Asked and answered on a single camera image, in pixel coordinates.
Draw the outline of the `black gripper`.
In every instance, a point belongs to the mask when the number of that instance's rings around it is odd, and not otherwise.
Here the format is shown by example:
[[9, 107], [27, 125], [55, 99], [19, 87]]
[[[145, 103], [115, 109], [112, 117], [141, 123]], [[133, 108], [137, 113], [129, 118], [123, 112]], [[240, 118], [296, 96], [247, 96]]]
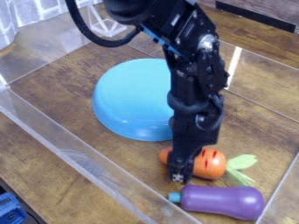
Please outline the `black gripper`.
[[192, 178], [193, 158], [201, 148], [215, 144], [224, 117], [224, 98], [215, 94], [208, 107], [196, 114], [176, 114], [172, 119], [172, 151], [167, 159], [168, 179], [187, 184]]

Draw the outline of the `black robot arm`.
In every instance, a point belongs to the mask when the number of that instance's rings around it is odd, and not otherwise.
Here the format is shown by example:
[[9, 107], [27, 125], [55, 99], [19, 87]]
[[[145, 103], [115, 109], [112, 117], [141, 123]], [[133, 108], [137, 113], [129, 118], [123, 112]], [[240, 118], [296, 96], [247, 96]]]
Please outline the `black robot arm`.
[[224, 116], [220, 90], [228, 73], [215, 24], [195, 0], [103, 0], [108, 15], [163, 46], [171, 71], [167, 95], [173, 111], [168, 179], [187, 183], [201, 148], [218, 142]]

